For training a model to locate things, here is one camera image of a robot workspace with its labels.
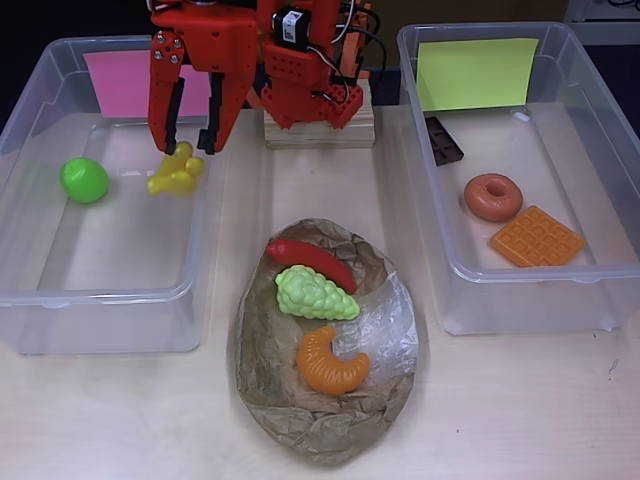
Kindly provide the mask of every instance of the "dark background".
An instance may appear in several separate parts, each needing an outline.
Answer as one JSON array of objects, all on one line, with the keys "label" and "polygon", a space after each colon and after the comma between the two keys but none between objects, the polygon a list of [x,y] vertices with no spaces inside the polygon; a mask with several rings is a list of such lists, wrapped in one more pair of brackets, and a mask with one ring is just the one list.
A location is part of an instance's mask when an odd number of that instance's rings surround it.
[{"label": "dark background", "polygon": [[[255,0],[235,0],[255,4]],[[567,0],[373,0],[382,17],[380,36],[397,65],[395,35],[408,23],[464,21],[560,20]],[[15,23],[5,33],[8,51],[0,75],[0,128],[2,128],[48,43],[63,37],[152,34],[145,0],[30,0],[11,4],[5,24]],[[640,46],[588,47],[596,67],[617,98],[636,132],[640,132]],[[368,58],[370,65],[377,56]],[[397,98],[398,72],[391,71],[383,83],[377,103]]]}]

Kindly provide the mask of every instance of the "orange croissant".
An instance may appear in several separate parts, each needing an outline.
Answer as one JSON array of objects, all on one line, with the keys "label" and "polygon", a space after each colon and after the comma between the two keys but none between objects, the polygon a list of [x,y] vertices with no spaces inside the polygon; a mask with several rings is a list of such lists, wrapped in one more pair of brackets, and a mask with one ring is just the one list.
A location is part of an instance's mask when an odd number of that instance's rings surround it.
[{"label": "orange croissant", "polygon": [[328,395],[342,395],[358,388],[369,373],[369,356],[359,353],[353,360],[340,360],[331,352],[333,327],[321,327],[302,338],[296,358],[307,385]]}]

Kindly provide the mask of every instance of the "orange donut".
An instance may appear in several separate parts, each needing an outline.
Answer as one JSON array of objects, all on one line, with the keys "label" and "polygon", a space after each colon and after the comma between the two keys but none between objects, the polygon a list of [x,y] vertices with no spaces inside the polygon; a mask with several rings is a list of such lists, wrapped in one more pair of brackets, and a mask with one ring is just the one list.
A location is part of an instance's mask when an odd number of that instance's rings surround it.
[{"label": "orange donut", "polygon": [[467,183],[464,201],[478,217],[490,222],[506,222],[522,208],[522,192],[509,177],[486,173]]}]

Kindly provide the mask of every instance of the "green ball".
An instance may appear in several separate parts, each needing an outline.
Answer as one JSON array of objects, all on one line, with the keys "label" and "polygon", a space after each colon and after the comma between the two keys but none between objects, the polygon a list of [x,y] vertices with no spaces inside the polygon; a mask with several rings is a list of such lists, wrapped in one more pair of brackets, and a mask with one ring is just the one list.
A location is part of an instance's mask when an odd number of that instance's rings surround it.
[{"label": "green ball", "polygon": [[95,160],[78,157],[62,166],[60,183],[67,195],[75,201],[91,203],[109,191],[109,174]]}]

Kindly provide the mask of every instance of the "wooden table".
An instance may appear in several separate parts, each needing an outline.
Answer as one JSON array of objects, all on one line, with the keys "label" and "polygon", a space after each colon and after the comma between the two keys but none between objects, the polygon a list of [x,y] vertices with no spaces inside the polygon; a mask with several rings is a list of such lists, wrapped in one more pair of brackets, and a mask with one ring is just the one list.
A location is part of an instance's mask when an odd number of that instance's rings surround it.
[{"label": "wooden table", "polygon": [[[397,108],[376,113],[383,151],[406,141]],[[256,115],[243,113],[214,159],[225,162],[225,190],[210,218],[218,235],[203,282],[202,345],[185,354],[37,357],[2,347],[0,478],[638,478],[640,319],[613,333],[453,337],[435,318],[421,261],[399,262],[422,347],[415,388],[388,434],[336,468],[309,465],[267,437],[236,393],[232,361],[233,320],[257,246],[301,214],[324,213],[394,249],[377,221],[384,175],[370,151],[351,151],[342,164],[322,151],[263,152],[256,163],[247,141],[260,129]],[[337,172],[343,181],[332,184]],[[243,189],[269,180],[277,188]],[[345,195],[372,206],[339,208]],[[264,211],[271,215],[255,215]]]}]

